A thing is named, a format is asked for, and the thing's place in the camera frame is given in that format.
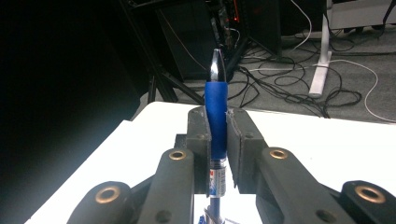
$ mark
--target white surface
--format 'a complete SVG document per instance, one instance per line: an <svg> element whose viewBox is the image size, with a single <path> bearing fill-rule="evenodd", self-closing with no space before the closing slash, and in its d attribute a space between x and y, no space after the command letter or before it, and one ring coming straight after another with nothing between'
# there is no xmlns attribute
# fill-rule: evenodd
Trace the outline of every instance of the white surface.
<svg viewBox="0 0 396 224"><path fill-rule="evenodd" d="M188 112L194 107L155 102L134 121L122 122L26 223L66 223L94 186L113 180L132 187L153 175L162 153L173 147L176 134L186 133ZM248 113L270 147L291 151L320 183L341 190L349 180L365 180L396 195L395 125ZM222 216L239 223L261 223L255 197L232 189L230 169L227 181ZM195 196L195 223L208 203L205 196Z"/></svg>

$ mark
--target blue pen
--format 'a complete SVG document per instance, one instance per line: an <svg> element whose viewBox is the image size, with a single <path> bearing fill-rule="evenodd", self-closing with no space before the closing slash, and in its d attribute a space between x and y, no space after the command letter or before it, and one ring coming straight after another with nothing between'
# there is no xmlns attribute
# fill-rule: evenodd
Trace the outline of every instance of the blue pen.
<svg viewBox="0 0 396 224"><path fill-rule="evenodd" d="M225 193L227 96L224 61L220 49L214 49L210 79L205 84L205 108L212 134L208 212L215 219L215 223L221 222L220 197Z"/></svg>

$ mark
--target blue pen grip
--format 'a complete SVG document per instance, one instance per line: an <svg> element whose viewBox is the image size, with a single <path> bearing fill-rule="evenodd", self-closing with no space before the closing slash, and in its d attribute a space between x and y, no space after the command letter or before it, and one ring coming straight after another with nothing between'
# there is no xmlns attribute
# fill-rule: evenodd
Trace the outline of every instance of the blue pen grip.
<svg viewBox="0 0 396 224"><path fill-rule="evenodd" d="M212 160L226 158L227 145L227 96L226 82L206 82L205 107L212 133Z"/></svg>

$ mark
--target dark background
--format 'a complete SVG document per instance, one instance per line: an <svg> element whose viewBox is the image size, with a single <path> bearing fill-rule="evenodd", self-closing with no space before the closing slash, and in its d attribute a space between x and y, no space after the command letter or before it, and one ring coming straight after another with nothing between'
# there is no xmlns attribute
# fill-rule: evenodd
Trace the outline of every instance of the dark background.
<svg viewBox="0 0 396 224"><path fill-rule="evenodd" d="M24 223L147 92L109 0L1 1L0 223Z"/></svg>

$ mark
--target table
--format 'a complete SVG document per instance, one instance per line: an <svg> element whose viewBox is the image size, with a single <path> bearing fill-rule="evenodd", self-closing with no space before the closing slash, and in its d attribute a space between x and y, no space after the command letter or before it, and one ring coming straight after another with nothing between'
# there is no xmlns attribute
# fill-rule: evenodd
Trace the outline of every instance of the table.
<svg viewBox="0 0 396 224"><path fill-rule="evenodd" d="M26 223L66 223L94 186L120 181L130 187L155 174L177 133L186 133L189 110L197 105L154 102L125 120ZM248 111L270 147L291 151L318 182L341 190L349 180L365 180L396 195L396 125ZM221 215L238 223L260 223L254 195L233 189L230 169ZM195 195L194 223L209 200Z"/></svg>

